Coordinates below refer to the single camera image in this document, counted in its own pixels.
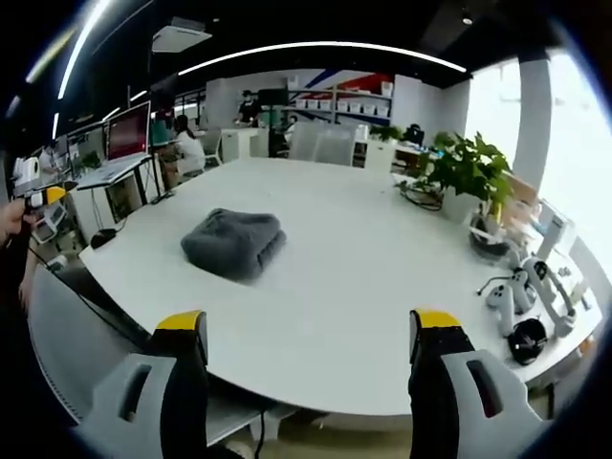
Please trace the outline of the person's left hand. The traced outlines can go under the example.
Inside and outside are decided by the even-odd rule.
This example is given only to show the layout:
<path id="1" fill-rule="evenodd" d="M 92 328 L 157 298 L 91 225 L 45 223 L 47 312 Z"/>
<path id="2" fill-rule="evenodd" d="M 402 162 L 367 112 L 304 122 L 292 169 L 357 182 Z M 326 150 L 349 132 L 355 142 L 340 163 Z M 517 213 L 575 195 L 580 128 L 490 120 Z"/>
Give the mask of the person's left hand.
<path id="1" fill-rule="evenodd" d="M 23 225 L 31 226 L 36 218 L 26 212 L 26 203 L 24 199 L 17 199 L 9 202 L 1 208 L 1 230 L 0 243 L 4 245 L 8 239 L 18 234 Z"/>

